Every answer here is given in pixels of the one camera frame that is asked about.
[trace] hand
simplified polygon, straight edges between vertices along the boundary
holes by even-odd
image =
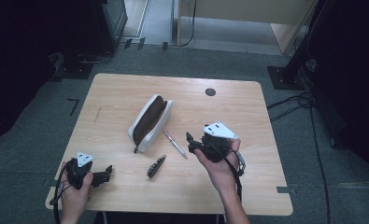
[[[69,187],[70,184],[67,180],[67,174],[64,172],[62,175],[63,189],[66,189],[62,193],[62,207],[63,207],[63,218],[62,223],[78,223],[79,218],[85,211],[87,201],[92,197],[92,179],[93,174],[87,173],[83,179],[81,189]]]
[[[234,151],[238,151],[240,140],[235,139],[230,141],[231,148]],[[214,188],[219,192],[228,223],[249,224],[250,221],[248,220],[248,216],[246,215],[239,197],[236,194],[234,175],[227,162],[225,160],[212,162],[207,159],[200,149],[195,149],[194,152],[199,162],[201,162],[207,169]],[[230,152],[226,159],[236,170],[239,165],[239,161],[235,153]]]
[[[240,146],[240,139],[233,139],[230,141],[231,148],[234,151],[238,151]],[[207,169],[211,182],[219,193],[222,193],[224,191],[235,191],[236,183],[234,180],[234,175],[225,160],[212,162],[207,159],[205,154],[200,149],[197,148],[194,150],[194,152],[199,162],[201,162]],[[226,158],[236,170],[237,166],[239,165],[239,161],[235,153],[230,152]]]

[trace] metal stand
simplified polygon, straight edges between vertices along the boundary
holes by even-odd
[[[268,66],[268,73],[276,90],[303,90],[296,76],[285,77],[285,67]]]
[[[55,77],[57,78],[77,78],[88,79],[92,71],[93,63],[82,63],[75,53],[63,53],[64,60],[59,65]]]

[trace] black cable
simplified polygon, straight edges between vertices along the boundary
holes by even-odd
[[[79,61],[79,62],[80,63],[103,63],[103,62],[107,61],[111,57],[111,55],[112,55],[112,52],[109,53],[108,56],[105,59],[101,60],[101,61],[93,61],[93,62],[92,61],[88,61],[88,62],[87,61]]]
[[[324,168],[323,168],[323,164],[321,163],[321,157],[320,157],[320,152],[319,152],[319,144],[318,144],[318,138],[316,136],[316,128],[315,128],[315,121],[313,118],[313,104],[315,103],[315,99],[313,98],[313,96],[311,95],[310,97],[305,97],[306,94],[311,94],[311,92],[304,92],[301,93],[298,96],[292,96],[287,98],[286,100],[274,103],[270,106],[268,106],[267,108],[272,108],[276,105],[281,105],[285,102],[297,99],[299,106],[295,107],[294,109],[291,109],[292,111],[295,110],[296,108],[300,108],[300,107],[307,107],[309,108],[310,111],[310,118],[311,118],[311,122],[312,122],[312,132],[313,132],[313,139],[315,141],[315,148],[316,148],[316,152],[318,155],[318,161],[319,161],[319,167],[320,167],[320,172],[321,172],[321,177],[323,179],[323,187],[324,187],[324,194],[325,194],[325,200],[326,200],[326,217],[327,217],[327,224],[330,224],[330,198],[329,198],[329,191],[328,191],[328,187],[327,187],[327,181],[326,181],[326,176],[324,174]],[[301,103],[301,100],[307,100],[307,102],[305,104]]]
[[[310,107],[310,105],[314,101],[314,98],[313,98],[311,92],[303,92],[303,93],[301,93],[301,94],[299,94],[297,96],[292,96],[292,97],[289,97],[289,98],[287,98],[287,99],[285,99],[283,101],[280,101],[280,102],[271,104],[271,105],[267,106],[266,108],[267,109],[270,109],[270,108],[273,108],[273,107],[275,107],[277,105],[281,105],[281,104],[286,103],[288,101],[294,101],[294,100],[296,100],[298,102],[298,106],[296,106],[294,108],[291,108],[291,109],[289,109],[289,110],[281,113],[280,115],[277,115],[276,117],[270,119],[270,121],[273,122],[273,121],[275,121],[277,119],[281,119],[281,118],[289,115],[290,113],[294,112],[298,108],[301,108],[301,107]]]
[[[319,167],[320,167],[320,171],[321,171],[321,177],[323,178],[324,195],[325,195],[325,198],[326,198],[327,224],[330,224],[330,199],[329,199],[329,191],[327,189],[326,176],[324,174],[323,164],[321,163],[321,158],[320,158],[318,139],[317,139],[317,136],[316,136],[316,129],[315,129],[315,121],[313,119],[312,105],[310,106],[310,109],[309,110],[310,110],[310,118],[311,118],[311,122],[312,122],[313,139],[315,140],[315,147],[316,147],[316,152],[318,154],[318,161],[319,161]]]
[[[210,142],[208,142],[208,144],[211,145],[221,156],[223,156],[222,153],[213,144],[211,144]],[[233,165],[230,163],[230,161],[228,161],[228,159],[226,157],[224,157],[224,160],[225,160],[225,162],[227,162],[228,167],[230,167],[231,173],[233,173],[233,175],[234,175],[234,181],[236,182],[236,193],[239,196],[240,202],[242,202],[242,184],[240,183],[239,174],[237,173],[237,171],[235,170]]]
[[[191,25],[191,28],[192,28],[192,35],[191,35],[191,38],[190,40],[183,44],[183,45],[180,45],[181,48],[184,48],[186,47],[188,44],[190,44],[190,42],[192,41],[193,39],[193,34],[195,33],[195,13],[196,13],[196,2],[197,0],[195,0],[195,6],[193,6],[193,14],[192,14],[192,25]]]
[[[56,182],[56,186],[55,186],[55,193],[53,195],[53,199],[52,199],[52,202],[53,202],[53,214],[55,216],[55,222],[56,224],[60,224],[60,218],[59,218],[59,209],[58,209],[58,201],[59,201],[59,198],[60,196],[62,195],[63,192],[61,192],[58,196],[58,191],[59,191],[59,188],[60,188],[60,185],[61,185],[61,180],[62,180],[62,175],[64,173],[64,171],[67,169],[67,166],[68,164],[71,164],[72,161],[69,161],[67,162],[64,167],[62,168],[61,172],[59,173],[59,178]]]
[[[239,152],[236,152],[235,150],[233,150],[231,147],[229,147],[229,149],[236,155],[236,157],[237,157],[237,160],[238,160],[238,162],[239,162],[239,164],[238,164],[238,171],[237,171],[237,174],[239,175],[239,176],[242,176],[244,173],[245,173],[245,169],[246,169],[246,164],[244,164],[244,163],[241,163],[240,162],[240,159],[239,159],[239,155],[238,155],[238,153]]]
[[[69,185],[68,187],[66,187],[65,189],[62,190],[62,192],[58,195],[58,199],[60,199],[62,197],[63,192],[65,192],[68,188],[70,188],[72,185]]]

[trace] finger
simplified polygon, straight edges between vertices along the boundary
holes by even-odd
[[[92,180],[93,180],[93,173],[92,172],[87,173],[83,179],[82,187],[79,190],[81,194],[87,195],[88,197],[89,188],[91,187]]]
[[[240,147],[240,139],[239,138],[232,139],[231,148],[234,151],[238,151],[239,150],[239,147]]]
[[[201,149],[197,148],[193,151],[195,153],[195,156],[198,158],[198,161],[202,164],[205,164],[207,161],[207,157],[205,156],[204,152],[201,151]]]

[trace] white pen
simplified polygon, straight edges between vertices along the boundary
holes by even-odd
[[[183,156],[186,160],[188,159],[187,154],[185,154],[185,152],[183,151],[183,149],[181,149],[181,147],[178,146],[178,144],[176,143],[175,139],[172,137],[172,135],[170,135],[170,133],[167,130],[164,130],[164,135],[166,135],[166,137],[170,140],[170,142],[172,143],[172,145],[177,148],[178,152],[181,154],[181,156]]]

